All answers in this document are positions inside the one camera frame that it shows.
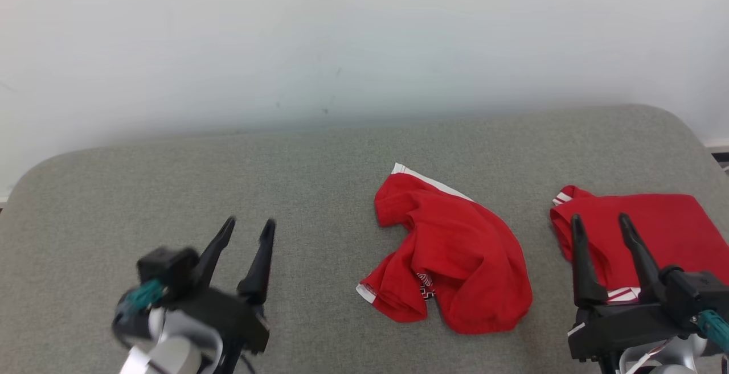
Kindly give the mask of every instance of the red cloth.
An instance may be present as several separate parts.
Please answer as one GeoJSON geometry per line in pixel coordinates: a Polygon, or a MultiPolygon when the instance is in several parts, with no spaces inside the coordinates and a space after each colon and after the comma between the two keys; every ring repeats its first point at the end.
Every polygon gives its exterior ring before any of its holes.
{"type": "Polygon", "coordinates": [[[512,330],[531,306],[521,247],[497,215],[409,174],[375,195],[380,226],[403,224],[403,244],[361,284],[396,322],[427,317],[421,278],[432,283],[446,324],[461,334],[512,330]]]}
{"type": "Polygon", "coordinates": [[[608,290],[640,285],[633,257],[622,241],[617,222],[620,213],[630,216],[658,267],[673,264],[687,272],[709,270],[729,283],[729,246],[693,196],[653,193],[596,197],[568,186],[555,203],[558,205],[550,210],[550,218],[565,257],[572,261],[570,221],[579,213],[598,279],[608,290]]]}

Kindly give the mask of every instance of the gray fabric surface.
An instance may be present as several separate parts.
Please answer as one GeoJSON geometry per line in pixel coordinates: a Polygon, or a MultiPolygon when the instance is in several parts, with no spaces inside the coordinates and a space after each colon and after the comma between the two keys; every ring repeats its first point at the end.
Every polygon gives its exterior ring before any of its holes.
{"type": "MultiPolygon", "coordinates": [[[[135,261],[161,244],[202,249],[235,214],[213,279],[231,292],[266,219],[279,223],[271,342],[252,358],[259,373],[597,372],[567,348],[572,275],[548,217],[566,184],[598,195],[694,195],[729,236],[729,179],[682,122],[645,106],[52,158],[28,172],[0,213],[0,371],[118,372],[126,353],[109,323],[136,283],[135,261]],[[463,192],[513,229],[534,289],[516,330],[456,335],[434,302],[425,322],[398,324],[354,291],[406,234],[380,229],[372,206],[394,162],[463,192]]],[[[705,372],[717,369],[714,359],[705,372]]]]}

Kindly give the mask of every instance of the white trim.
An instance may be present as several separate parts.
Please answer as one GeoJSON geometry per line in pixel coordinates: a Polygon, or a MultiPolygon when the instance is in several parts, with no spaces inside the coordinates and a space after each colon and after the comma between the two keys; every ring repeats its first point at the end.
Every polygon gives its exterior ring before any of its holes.
{"type": "Polygon", "coordinates": [[[430,179],[427,176],[423,176],[419,174],[418,172],[410,169],[409,167],[401,164],[401,163],[395,163],[395,167],[393,167],[391,174],[408,174],[412,175],[414,177],[417,177],[421,181],[435,186],[438,190],[441,192],[448,193],[448,195],[458,196],[459,198],[464,198],[465,200],[470,200],[473,202],[473,199],[469,198],[468,196],[464,195],[463,193],[453,189],[452,187],[448,187],[448,185],[442,184],[438,181],[435,181],[433,179],[430,179]]]}
{"type": "Polygon", "coordinates": [[[572,196],[569,196],[564,192],[560,192],[559,195],[557,195],[557,199],[559,199],[563,202],[568,202],[568,201],[572,200],[572,196]]]}
{"type": "Polygon", "coordinates": [[[372,304],[377,298],[377,294],[372,293],[372,291],[368,289],[368,286],[364,284],[357,284],[355,290],[357,291],[357,293],[359,293],[360,296],[362,296],[363,299],[366,299],[369,304],[372,304]]]}
{"type": "Polygon", "coordinates": [[[640,287],[623,287],[610,291],[607,294],[607,302],[635,301],[640,294],[640,287]]]}
{"type": "Polygon", "coordinates": [[[578,325],[578,326],[577,326],[577,327],[575,327],[574,329],[572,329],[572,330],[569,330],[569,331],[567,332],[567,337],[570,337],[570,335],[573,335],[573,334],[575,334],[576,332],[580,331],[580,329],[581,329],[581,328],[583,328],[583,327],[585,327],[585,323],[580,323],[580,325],[578,325]]]}

